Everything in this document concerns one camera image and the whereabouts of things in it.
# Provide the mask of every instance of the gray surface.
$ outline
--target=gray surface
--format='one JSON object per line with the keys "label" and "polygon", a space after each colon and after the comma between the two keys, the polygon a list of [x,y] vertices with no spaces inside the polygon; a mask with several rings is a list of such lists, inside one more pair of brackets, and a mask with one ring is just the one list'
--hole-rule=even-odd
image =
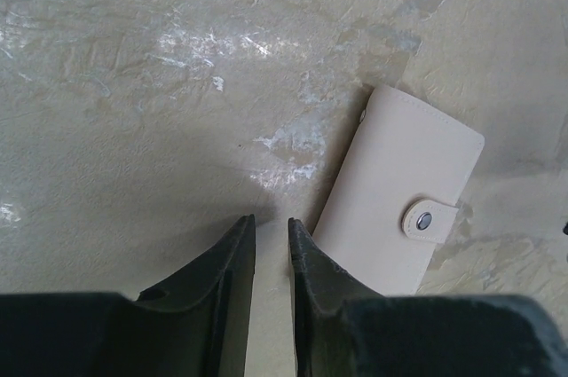
{"label": "gray surface", "polygon": [[259,231],[248,375],[293,375],[286,225],[379,80],[485,135],[423,292],[568,328],[568,0],[0,0],[0,287],[134,295]]}

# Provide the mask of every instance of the card holder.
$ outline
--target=card holder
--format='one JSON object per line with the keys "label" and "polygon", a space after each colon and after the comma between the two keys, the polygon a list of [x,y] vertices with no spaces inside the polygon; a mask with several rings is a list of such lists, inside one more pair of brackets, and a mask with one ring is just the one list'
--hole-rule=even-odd
{"label": "card holder", "polygon": [[379,86],[313,237],[353,277],[384,295],[413,295],[484,138],[436,108]]}

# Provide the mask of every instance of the wallet strap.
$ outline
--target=wallet strap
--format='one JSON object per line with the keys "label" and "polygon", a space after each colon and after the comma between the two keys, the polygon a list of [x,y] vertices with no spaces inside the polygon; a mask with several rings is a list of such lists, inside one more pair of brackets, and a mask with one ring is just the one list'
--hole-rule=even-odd
{"label": "wallet strap", "polygon": [[411,240],[443,244],[452,230],[458,210],[434,200],[420,200],[406,212],[402,229]]}

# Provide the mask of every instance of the wallet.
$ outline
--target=wallet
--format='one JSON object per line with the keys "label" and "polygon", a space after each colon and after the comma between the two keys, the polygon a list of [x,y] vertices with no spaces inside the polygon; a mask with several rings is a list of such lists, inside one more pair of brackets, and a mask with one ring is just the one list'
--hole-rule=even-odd
{"label": "wallet", "polygon": [[371,95],[313,238],[383,295],[413,295],[484,146],[476,131],[400,90]]}

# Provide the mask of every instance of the silver button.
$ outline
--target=silver button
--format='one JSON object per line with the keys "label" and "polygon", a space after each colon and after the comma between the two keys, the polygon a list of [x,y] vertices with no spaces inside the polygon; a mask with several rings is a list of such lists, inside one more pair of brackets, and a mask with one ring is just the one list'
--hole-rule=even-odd
{"label": "silver button", "polygon": [[418,229],[418,231],[424,231],[425,229],[428,229],[431,223],[432,215],[430,213],[423,213],[416,221],[416,229]]}

